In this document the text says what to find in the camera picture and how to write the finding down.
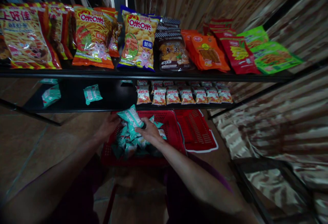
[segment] person's left hand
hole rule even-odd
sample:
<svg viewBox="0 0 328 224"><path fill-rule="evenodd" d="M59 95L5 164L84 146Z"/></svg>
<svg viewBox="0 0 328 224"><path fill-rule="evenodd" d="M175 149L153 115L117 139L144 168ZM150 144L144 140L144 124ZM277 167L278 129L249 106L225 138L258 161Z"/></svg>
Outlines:
<svg viewBox="0 0 328 224"><path fill-rule="evenodd" d="M105 118L98 131L93 136L100 143L108 141L109 136L115 131L120 124L121 119L117 114L111 114Z"/></svg>

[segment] person's arm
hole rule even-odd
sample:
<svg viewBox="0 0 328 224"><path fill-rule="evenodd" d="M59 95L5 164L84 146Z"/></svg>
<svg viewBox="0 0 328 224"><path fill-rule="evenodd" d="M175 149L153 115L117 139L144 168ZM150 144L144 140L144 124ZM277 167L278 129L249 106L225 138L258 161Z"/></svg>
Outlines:
<svg viewBox="0 0 328 224"><path fill-rule="evenodd" d="M19 192L2 209L5 222L39 223L49 217L74 179L119 123L117 115L108 116L91 139L81 143L63 161Z"/></svg>
<svg viewBox="0 0 328 224"><path fill-rule="evenodd" d="M207 210L214 209L238 218L241 223L256 223L255 217L245 211L239 199L227 190L215 177L197 163L177 151L159 135L156 126L148 118L141 118L146 129L136 128L145 140L154 145L180 176L190 193Z"/></svg>

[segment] person's hand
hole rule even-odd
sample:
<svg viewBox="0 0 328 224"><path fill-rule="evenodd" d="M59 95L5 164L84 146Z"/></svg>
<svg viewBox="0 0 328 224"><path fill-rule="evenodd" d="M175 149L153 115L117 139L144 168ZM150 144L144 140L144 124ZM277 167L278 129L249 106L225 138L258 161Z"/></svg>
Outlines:
<svg viewBox="0 0 328 224"><path fill-rule="evenodd" d="M145 129L139 127L134 128L134 130L140 133L145 140L150 142L153 146L157 147L164 142L157 127L152 123L147 117L141 118L141 120L146 124Z"/></svg>
<svg viewBox="0 0 328 224"><path fill-rule="evenodd" d="M105 118L98 131L93 136L100 143L108 141L110 135L115 131L120 124L121 119L117 114L111 114Z"/></svg>

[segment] floor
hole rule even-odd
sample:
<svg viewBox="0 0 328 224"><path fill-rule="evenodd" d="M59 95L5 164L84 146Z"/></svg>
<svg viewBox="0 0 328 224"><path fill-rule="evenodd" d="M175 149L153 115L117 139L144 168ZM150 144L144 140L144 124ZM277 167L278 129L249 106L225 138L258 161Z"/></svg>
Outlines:
<svg viewBox="0 0 328 224"><path fill-rule="evenodd" d="M38 79L1 79L0 98L23 105L39 87ZM30 181L69 155L90 137L107 113L45 114L62 127L20 115L0 107L0 200L5 203ZM233 172L228 166L229 154L215 125L212 128L219 149L197 154L217 169L242 198ZM123 186L116 195L110 223L163 223L164 186L151 177L153 169L110 168L104 185L94 195L94 210L100 222L105 215L114 184Z"/></svg>

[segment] shelf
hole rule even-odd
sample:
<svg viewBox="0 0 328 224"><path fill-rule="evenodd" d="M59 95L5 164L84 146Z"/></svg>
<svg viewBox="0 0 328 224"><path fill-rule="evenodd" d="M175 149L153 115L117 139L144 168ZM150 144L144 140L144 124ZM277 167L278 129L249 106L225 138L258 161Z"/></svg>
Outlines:
<svg viewBox="0 0 328 224"><path fill-rule="evenodd" d="M98 84L102 100L86 105L83 89ZM65 112L93 112L93 111L121 111L137 102L137 92L134 85L121 86L119 80L62 80L59 83L61 99L43 108L42 94L52 85L43 84L23 106L35 113L65 113ZM152 104L136 105L138 110L172 110L172 109L204 109L231 108L234 104L170 104L156 106Z"/></svg>
<svg viewBox="0 0 328 224"><path fill-rule="evenodd" d="M0 77L7 78L76 78L76 79L148 79L148 80L195 80L195 81L232 81L232 82L285 82L293 78L289 71L273 75L236 75L233 72L222 73L218 70L183 72L160 71L159 61L155 60L155 72L137 68L116 68L119 59L114 58L115 69L95 66L72 66L72 60L62 60L62 70L32 70L0 68Z"/></svg>

